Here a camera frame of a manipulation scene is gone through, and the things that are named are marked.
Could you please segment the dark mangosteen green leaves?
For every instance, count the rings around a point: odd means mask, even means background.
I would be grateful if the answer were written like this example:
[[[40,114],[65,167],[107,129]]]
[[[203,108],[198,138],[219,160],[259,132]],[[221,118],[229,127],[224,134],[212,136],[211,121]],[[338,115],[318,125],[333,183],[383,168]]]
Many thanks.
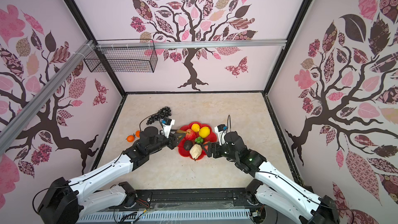
[[[202,145],[204,143],[204,139],[202,137],[197,137],[195,140],[195,143],[198,145]]]

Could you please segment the dark grape bunch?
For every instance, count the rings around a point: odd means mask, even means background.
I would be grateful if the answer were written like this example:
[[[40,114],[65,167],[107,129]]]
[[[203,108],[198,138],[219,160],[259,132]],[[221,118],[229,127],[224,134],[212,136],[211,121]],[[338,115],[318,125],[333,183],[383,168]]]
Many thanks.
[[[148,117],[146,125],[151,125],[157,121],[161,121],[164,118],[169,118],[172,115],[172,110],[170,107],[165,106],[158,110],[155,114]]]

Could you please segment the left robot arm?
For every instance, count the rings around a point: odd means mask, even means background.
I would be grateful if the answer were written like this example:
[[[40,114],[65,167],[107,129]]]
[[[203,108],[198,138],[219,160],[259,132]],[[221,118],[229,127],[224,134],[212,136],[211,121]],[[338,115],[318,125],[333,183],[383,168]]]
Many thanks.
[[[75,224],[87,215],[112,206],[134,206],[137,194],[128,182],[108,190],[101,188],[138,169],[163,147],[174,149],[185,135],[184,132],[161,134],[156,127],[147,127],[139,140],[111,162],[70,180],[61,177],[53,181],[36,210],[38,215],[46,224]]]

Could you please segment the yellow lemon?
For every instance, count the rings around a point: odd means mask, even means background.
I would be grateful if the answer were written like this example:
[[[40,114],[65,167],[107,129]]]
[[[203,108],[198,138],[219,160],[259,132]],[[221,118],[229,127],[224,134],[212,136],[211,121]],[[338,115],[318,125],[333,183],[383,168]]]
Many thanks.
[[[203,139],[207,138],[211,133],[211,129],[207,126],[204,126],[200,128],[199,130],[199,136]]]

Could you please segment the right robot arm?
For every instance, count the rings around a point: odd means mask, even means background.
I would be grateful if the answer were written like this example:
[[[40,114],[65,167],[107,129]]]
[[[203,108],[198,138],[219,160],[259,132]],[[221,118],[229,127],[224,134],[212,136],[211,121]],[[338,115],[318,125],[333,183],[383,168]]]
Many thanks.
[[[222,131],[217,136],[220,141],[202,148],[208,157],[224,157],[253,177],[246,188],[250,204],[270,206],[296,224],[338,224],[340,212],[350,211],[336,206],[329,196],[320,197],[295,183],[260,153],[247,148],[237,132]]]

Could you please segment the cream white pear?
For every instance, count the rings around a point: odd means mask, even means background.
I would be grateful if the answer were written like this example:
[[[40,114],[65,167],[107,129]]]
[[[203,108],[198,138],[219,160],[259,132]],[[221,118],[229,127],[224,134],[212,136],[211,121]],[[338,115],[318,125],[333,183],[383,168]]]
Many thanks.
[[[202,151],[203,151],[202,146],[199,144],[195,144],[191,147],[191,149],[189,151],[190,157],[193,160],[199,160],[199,159],[201,159]]]

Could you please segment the small yellow fruit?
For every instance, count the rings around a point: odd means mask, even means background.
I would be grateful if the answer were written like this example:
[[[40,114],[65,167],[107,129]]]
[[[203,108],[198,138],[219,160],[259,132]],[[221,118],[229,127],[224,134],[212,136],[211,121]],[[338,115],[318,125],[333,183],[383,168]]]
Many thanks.
[[[197,123],[194,123],[191,126],[191,130],[194,131],[195,133],[199,133],[200,129],[201,129],[201,126],[199,124],[197,124]]]

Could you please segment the dark avocado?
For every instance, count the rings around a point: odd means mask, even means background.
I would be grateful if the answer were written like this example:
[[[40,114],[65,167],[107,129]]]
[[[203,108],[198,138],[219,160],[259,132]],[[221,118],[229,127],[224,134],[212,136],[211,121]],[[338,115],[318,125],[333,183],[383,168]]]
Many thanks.
[[[194,146],[194,143],[190,140],[186,140],[183,144],[183,149],[185,151],[190,151],[192,149],[192,147]]]

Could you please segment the red flower-shaped bowl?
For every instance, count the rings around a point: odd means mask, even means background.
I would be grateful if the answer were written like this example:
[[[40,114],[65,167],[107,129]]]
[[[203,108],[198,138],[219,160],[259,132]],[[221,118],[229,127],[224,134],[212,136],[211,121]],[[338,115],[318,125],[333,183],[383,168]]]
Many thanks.
[[[190,123],[190,124],[188,124],[188,125],[182,126],[180,129],[186,131],[186,130],[190,129],[191,126],[192,126],[194,123],[199,124],[199,125],[201,126],[201,128],[204,127],[204,126],[207,126],[207,127],[209,127],[209,128],[211,129],[211,127],[210,127],[208,124],[203,124],[203,123],[200,123],[200,122],[192,122],[192,123]],[[186,138],[182,139],[182,141],[181,141],[180,144],[178,145],[178,153],[179,153],[179,155],[182,156],[182,157],[192,159],[192,158],[190,157],[189,151],[185,151],[185,150],[183,149],[183,144],[184,144],[185,141],[186,141]],[[214,142],[216,142],[216,141],[217,141],[217,136],[216,136],[216,134],[213,132],[213,130],[211,129],[210,135],[209,135],[207,138],[204,139],[204,143],[203,143],[203,144],[205,144],[206,142],[214,143]]]

